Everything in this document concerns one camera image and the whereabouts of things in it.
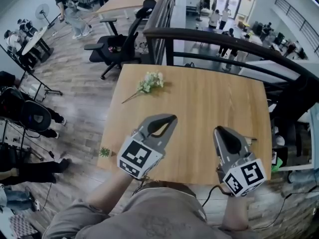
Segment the chair armrest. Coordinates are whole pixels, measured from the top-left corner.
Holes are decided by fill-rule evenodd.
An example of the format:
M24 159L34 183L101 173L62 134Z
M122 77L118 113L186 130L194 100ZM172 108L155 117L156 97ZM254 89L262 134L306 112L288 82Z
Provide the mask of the chair armrest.
M117 18L104 18L100 20L100 23L107 23L107 22L116 22L118 19Z
M86 44L84 45L85 50L99 50L104 47L104 43L96 43L96 44Z

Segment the gray pants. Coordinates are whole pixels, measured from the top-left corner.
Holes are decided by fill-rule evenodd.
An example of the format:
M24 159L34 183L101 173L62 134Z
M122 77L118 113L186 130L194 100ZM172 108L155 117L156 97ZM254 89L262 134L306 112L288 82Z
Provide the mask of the gray pants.
M89 31L89 25L71 9L67 8L64 11L65 19L71 24L74 35L78 36Z

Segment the standing fan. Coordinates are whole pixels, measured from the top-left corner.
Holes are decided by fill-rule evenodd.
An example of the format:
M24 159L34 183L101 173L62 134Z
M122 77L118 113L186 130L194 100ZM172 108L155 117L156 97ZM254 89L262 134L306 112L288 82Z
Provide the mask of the standing fan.
M49 6L46 3L43 3L41 5L38 6L38 8L35 11L35 16L38 19L46 19L46 21L48 21L47 16L49 14ZM54 23L50 23L48 21L49 25L48 25L48 29L50 29Z

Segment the checkered fabric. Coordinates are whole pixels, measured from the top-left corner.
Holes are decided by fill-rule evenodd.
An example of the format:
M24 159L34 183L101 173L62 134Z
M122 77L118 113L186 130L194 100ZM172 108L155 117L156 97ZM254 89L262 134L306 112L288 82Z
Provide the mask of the checkered fabric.
M15 232L17 238L30 236L38 233L31 224L25 219L24 215L14 215L9 218L10 227Z

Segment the door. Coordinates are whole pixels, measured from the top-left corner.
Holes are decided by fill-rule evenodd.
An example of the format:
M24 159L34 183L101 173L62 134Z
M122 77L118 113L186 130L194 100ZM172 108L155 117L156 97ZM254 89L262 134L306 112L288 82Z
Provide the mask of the door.
M240 0L229 0L228 8L230 9L230 12L231 12L231 15L229 16L230 18L235 18L238 11L239 4L240 4Z

